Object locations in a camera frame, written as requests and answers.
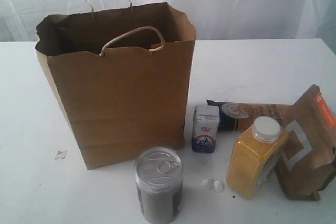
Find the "brown kraft pouch orange label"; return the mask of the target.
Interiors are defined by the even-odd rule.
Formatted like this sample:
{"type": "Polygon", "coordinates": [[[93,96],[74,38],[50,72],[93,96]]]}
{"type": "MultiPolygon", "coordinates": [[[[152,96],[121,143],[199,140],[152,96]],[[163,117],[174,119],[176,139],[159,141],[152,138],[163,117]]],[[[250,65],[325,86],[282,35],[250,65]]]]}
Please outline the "brown kraft pouch orange label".
{"type": "Polygon", "coordinates": [[[286,112],[282,126],[289,134],[276,165],[285,196],[320,200],[335,178],[335,114],[313,84],[286,112]]]}

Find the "brown paper bag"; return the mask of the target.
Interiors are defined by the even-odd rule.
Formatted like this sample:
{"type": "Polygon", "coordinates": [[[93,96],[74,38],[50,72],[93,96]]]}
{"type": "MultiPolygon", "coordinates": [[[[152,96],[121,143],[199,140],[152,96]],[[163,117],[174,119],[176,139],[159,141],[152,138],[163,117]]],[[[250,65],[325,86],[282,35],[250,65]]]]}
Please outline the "brown paper bag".
{"type": "Polygon", "coordinates": [[[36,26],[36,54],[88,170],[181,148],[196,28],[169,3],[36,26]]]}

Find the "clear plastic scrap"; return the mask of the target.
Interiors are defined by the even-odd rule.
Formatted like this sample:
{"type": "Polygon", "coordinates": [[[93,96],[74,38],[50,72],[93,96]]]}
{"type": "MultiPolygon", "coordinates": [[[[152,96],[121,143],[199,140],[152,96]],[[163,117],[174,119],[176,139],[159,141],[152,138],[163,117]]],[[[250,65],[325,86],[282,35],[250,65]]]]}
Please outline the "clear plastic scrap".
{"type": "Polygon", "coordinates": [[[58,151],[58,153],[55,156],[55,160],[65,159],[66,156],[67,156],[67,151],[66,150],[64,150],[64,151],[58,151]]]}

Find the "spaghetti pasta packet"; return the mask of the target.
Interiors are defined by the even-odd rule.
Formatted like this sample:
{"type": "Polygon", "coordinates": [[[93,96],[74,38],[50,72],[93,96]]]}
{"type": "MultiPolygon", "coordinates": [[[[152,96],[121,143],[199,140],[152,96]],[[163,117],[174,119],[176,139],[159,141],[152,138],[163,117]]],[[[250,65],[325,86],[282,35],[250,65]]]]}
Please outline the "spaghetti pasta packet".
{"type": "Polygon", "coordinates": [[[207,104],[219,107],[219,131],[237,132],[247,130],[260,116],[271,117],[282,125],[286,112],[291,107],[287,104],[235,103],[213,100],[207,100],[207,104]]]}

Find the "small white blue carton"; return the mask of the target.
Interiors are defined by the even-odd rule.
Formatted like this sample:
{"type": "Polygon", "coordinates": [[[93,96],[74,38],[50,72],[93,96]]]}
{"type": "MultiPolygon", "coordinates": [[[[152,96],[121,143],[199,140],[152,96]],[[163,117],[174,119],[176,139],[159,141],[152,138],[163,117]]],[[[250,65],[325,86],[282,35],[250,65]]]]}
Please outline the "small white blue carton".
{"type": "Polygon", "coordinates": [[[220,123],[219,108],[211,105],[197,105],[193,115],[192,150],[198,153],[212,153],[216,146],[220,123]]]}

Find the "yellow grain bottle white cap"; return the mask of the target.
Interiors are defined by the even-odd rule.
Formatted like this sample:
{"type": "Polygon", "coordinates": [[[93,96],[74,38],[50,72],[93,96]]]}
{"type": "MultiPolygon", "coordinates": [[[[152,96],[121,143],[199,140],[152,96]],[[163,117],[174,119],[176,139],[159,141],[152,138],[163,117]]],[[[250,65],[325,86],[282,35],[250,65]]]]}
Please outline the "yellow grain bottle white cap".
{"type": "Polygon", "coordinates": [[[288,137],[275,119],[256,118],[235,141],[226,175],[230,188],[250,199],[273,172],[288,137]]]}

